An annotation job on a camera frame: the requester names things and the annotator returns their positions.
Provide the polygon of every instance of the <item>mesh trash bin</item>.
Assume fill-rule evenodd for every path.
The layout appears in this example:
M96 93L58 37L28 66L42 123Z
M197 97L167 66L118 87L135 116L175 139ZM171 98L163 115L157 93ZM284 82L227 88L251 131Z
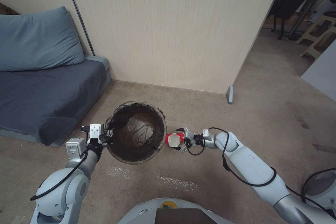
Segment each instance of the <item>mesh trash bin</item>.
M117 160L140 164L154 157L162 148L167 133L162 111L145 101L121 104L107 119L112 130L107 149Z

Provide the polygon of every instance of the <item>sofa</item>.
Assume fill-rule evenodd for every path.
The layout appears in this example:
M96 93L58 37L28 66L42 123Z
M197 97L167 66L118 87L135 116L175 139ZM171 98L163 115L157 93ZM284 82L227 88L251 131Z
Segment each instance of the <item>sofa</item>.
M0 135L61 146L111 81L65 7L0 15Z

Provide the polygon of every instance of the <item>blue pillow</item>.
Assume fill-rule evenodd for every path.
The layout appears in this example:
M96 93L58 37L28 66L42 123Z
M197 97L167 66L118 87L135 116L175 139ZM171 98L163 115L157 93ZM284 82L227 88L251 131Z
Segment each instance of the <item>blue pillow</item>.
M65 7L0 15L0 71L47 69L83 61L83 49Z

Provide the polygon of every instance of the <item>wooden stool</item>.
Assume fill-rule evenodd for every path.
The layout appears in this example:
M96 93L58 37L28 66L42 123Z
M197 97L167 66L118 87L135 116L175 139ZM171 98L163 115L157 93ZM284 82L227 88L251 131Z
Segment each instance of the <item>wooden stool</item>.
M315 23L313 23L309 29L301 36L301 38L299 38L297 40L297 43L299 44L302 40L304 39L308 39L310 41L315 41L317 38L319 37L316 37L312 34L310 34L313 29L320 23L324 23L325 21L329 21L331 22L330 26L334 26L334 24L336 24L336 12L334 11L330 11L330 12L325 12Z
M321 55L319 51L317 51L314 47L322 40L324 37L329 33L335 33L336 34L336 27L331 26L328 30L326 30L324 33L321 34L308 48L305 50L303 54L301 54L301 57L305 53L309 53L311 56L315 58L315 60Z

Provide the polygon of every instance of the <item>floor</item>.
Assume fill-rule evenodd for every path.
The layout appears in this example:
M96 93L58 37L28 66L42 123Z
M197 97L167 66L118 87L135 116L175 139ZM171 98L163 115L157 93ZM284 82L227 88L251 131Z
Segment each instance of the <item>floor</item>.
M336 103L299 77L311 63L299 57L304 50L262 29L234 84L233 105L222 94L113 81L80 125L105 122L125 101L148 101L164 112L168 132L183 126L198 133L211 126L234 132L299 190L311 173L336 163ZM71 135L79 136L79 130ZM1 223L29 223L35 208L29 198L64 167L66 150L1 136L0 141ZM162 183L162 178L175 183ZM157 197L192 201L235 223L284 223L223 168L220 151L191 156L167 145L150 161L133 166L105 149L79 223L117 223L136 204Z

